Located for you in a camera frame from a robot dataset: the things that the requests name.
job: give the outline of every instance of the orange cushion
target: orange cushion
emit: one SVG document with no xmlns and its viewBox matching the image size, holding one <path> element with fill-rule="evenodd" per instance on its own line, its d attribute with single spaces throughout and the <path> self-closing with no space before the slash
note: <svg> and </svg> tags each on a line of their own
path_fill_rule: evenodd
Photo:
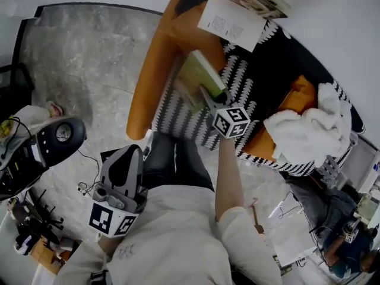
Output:
<svg viewBox="0 0 380 285">
<path fill-rule="evenodd" d="M 304 111 L 317 107 L 317 94 L 314 86 L 301 75 L 296 81 L 292 83 L 291 89 L 285 99 L 283 100 L 277 111 L 293 110 L 298 114 Z M 276 145 L 274 144 L 271 136 L 263 126 L 259 133 L 248 142 L 243 151 L 250 155 L 262 157 L 263 159 L 276 160 L 272 158 L 273 151 Z"/>
</svg>

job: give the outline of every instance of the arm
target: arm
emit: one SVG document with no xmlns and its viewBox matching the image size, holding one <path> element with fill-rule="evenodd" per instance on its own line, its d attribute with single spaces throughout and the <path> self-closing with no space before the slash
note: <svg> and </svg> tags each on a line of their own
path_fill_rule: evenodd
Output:
<svg viewBox="0 0 380 285">
<path fill-rule="evenodd" d="M 243 208 L 243 187 L 233 139 L 220 138 L 216 217 L 231 262 L 257 285 L 280 285 L 280 269 Z"/>
<path fill-rule="evenodd" d="M 324 258 L 330 267 L 333 266 L 339 260 L 339 257 L 335 253 L 344 242 L 345 238 L 339 236 L 335 241 L 332 242 L 330 247 L 325 252 Z"/>
<path fill-rule="evenodd" d="M 219 167 L 216 187 L 215 212 L 219 221 L 224 212 L 243 207 L 243 188 L 235 156 L 235 141 L 220 137 Z"/>
</svg>

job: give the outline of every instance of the white t-shirt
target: white t-shirt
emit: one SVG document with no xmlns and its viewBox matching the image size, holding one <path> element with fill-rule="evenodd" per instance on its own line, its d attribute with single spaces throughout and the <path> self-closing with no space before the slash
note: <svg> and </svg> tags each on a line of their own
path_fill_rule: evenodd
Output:
<svg viewBox="0 0 380 285">
<path fill-rule="evenodd" d="M 231 285 L 229 258 L 257 285 L 281 284 L 280 270 L 242 207 L 215 220 L 215 195 L 207 188 L 160 186 L 148 193 L 144 212 L 106 264 L 113 285 Z M 104 268 L 97 244 L 82 243 L 55 285 L 87 284 Z"/>
</svg>

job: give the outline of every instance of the cable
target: cable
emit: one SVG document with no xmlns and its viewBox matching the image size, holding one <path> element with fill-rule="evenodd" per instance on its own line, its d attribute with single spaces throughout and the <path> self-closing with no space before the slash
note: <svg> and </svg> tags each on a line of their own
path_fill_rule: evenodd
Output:
<svg viewBox="0 0 380 285">
<path fill-rule="evenodd" d="M 317 231 L 319 228 L 326 228 L 326 229 L 330 230 L 331 232 L 334 232 L 333 229 L 330 229 L 329 227 L 326 227 L 326 226 L 320 226 L 320 227 L 318 227 L 317 229 L 315 229 L 314 231 Z M 337 232 L 335 232 L 335 233 L 336 233 L 336 235 L 340 236 L 341 238 L 344 238 L 344 239 L 346 238 L 345 236 L 340 235 L 340 234 L 337 233 Z"/>
<path fill-rule="evenodd" d="M 87 155 L 84 155 L 81 151 L 77 150 L 83 157 L 86 157 L 88 159 L 92 159 L 96 162 L 96 166 L 97 166 L 97 173 L 96 173 L 96 176 L 94 178 L 94 183 L 88 187 L 87 183 L 85 182 L 79 182 L 78 183 L 78 191 L 80 191 L 83 195 L 86 195 L 86 194 L 89 194 L 90 191 L 92 191 L 92 189 L 94 188 L 95 186 L 95 183 L 96 183 L 96 178 L 97 176 L 99 175 L 100 173 L 100 168 L 99 168 L 99 162 L 94 158 L 94 157 L 91 157 L 91 156 L 87 156 Z"/>
<path fill-rule="evenodd" d="M 323 255 L 323 253 L 322 253 L 322 249 L 319 247 L 318 240 L 317 240 L 316 237 L 315 237 L 315 233 L 312 231 L 310 221 L 309 221 L 308 216 L 307 216 L 306 214 L 305 214 L 305 217 L 306 217 L 306 219 L 307 219 L 307 221 L 308 221 L 308 224 L 309 224 L 309 230 L 310 230 L 310 236 L 311 236 L 311 239 L 312 239 L 314 245 L 318 248 L 319 253 L 321 254 L 322 260 L 325 262 L 326 266 L 327 266 L 328 268 L 330 268 L 330 266 L 327 264 L 327 261 L 326 261 L 324 255 Z"/>
<path fill-rule="evenodd" d="M 287 214 L 287 213 L 289 213 L 289 212 L 291 212 L 291 211 L 293 211 L 294 209 L 297 209 L 297 208 L 301 208 L 301 206 L 300 206 L 300 205 L 295 206 L 295 207 L 293 207 L 292 209 L 290 209 L 290 210 L 284 212 L 284 211 L 282 210 L 281 206 L 280 206 L 281 214 L 279 215 L 278 219 L 279 219 L 279 220 L 282 220 L 285 214 Z"/>
<path fill-rule="evenodd" d="M 9 139 L 9 141 L 7 142 L 7 144 L 5 145 L 5 151 L 3 154 L 1 154 L 1 159 L 5 159 L 5 157 L 7 156 L 7 152 L 8 152 L 8 147 L 9 145 L 11 144 L 13 138 L 15 138 L 16 134 L 17 134 L 17 131 L 18 131 L 18 128 L 20 127 L 20 125 L 22 125 L 23 127 L 25 127 L 26 131 L 29 133 L 29 138 L 31 138 L 31 133 L 28 129 L 27 126 L 25 126 L 25 124 L 23 124 L 21 121 L 20 121 L 20 118 L 18 117 L 13 117 L 13 118 L 7 118 L 6 120 L 8 121 L 16 121 L 18 123 L 17 127 L 16 127 L 16 131 L 14 132 L 14 134 L 11 136 L 11 138 Z"/>
<path fill-rule="evenodd" d="M 293 196 L 294 196 L 294 193 L 293 193 L 292 191 L 289 191 L 289 192 L 285 195 L 285 198 L 283 199 L 282 202 L 285 202 L 285 200 L 287 199 L 287 196 L 288 196 L 289 194 L 293 194 Z"/>
<path fill-rule="evenodd" d="M 30 133 L 28 127 L 27 127 L 24 123 L 22 123 L 22 122 L 20 121 L 20 118 L 19 118 L 19 117 L 17 117 L 17 116 L 13 116 L 12 118 L 8 118 L 8 120 L 9 120 L 9 121 L 16 121 L 16 122 L 18 122 L 20 125 L 22 125 L 22 126 L 26 129 L 26 131 L 28 132 L 29 137 L 31 138 L 31 133 Z"/>
</svg>

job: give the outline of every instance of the paper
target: paper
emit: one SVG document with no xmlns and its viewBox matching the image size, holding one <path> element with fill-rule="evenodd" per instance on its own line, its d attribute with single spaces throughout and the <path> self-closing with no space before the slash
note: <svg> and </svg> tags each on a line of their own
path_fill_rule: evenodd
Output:
<svg viewBox="0 0 380 285">
<path fill-rule="evenodd" d="M 208 0 L 198 27 L 252 52 L 266 22 L 230 0 Z"/>
</svg>

